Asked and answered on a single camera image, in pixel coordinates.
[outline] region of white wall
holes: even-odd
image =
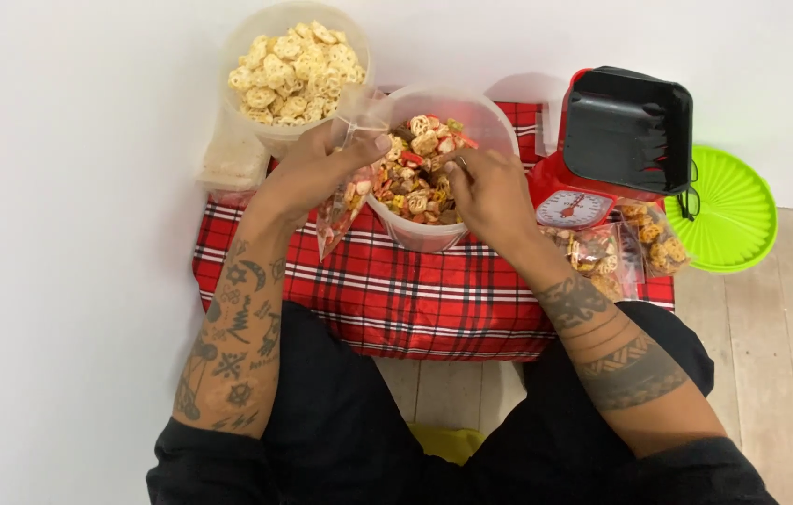
[[[190,182],[215,48],[271,2],[0,0],[0,504],[143,503],[199,314]],[[335,2],[378,81],[557,100],[585,66],[677,80],[695,139],[793,207],[793,3]]]

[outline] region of plaid tablecloth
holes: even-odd
[[[515,126],[521,161],[533,166],[539,106],[497,102]],[[193,255],[209,307],[241,210],[209,201]],[[672,278],[639,285],[640,299],[674,308]],[[413,360],[534,360],[552,326],[514,270],[468,235],[443,254],[396,245],[365,206],[349,233],[318,259],[314,215],[290,239],[284,299],[311,308],[356,350]]]

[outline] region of red kitchen scale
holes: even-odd
[[[623,68],[581,70],[561,105],[558,150],[527,176],[540,224],[602,224],[617,200],[658,201],[690,183],[693,100]]]

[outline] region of green lid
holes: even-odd
[[[693,257],[692,265],[733,273],[758,264],[777,238],[777,207],[771,189],[739,158],[706,145],[693,146],[699,211],[684,218],[677,197],[665,199],[668,221]]]

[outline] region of wooden floor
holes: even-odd
[[[677,276],[677,314],[714,359],[709,402],[773,496],[793,504],[793,210],[758,266]],[[378,360],[402,416],[490,433],[525,396],[515,365]]]

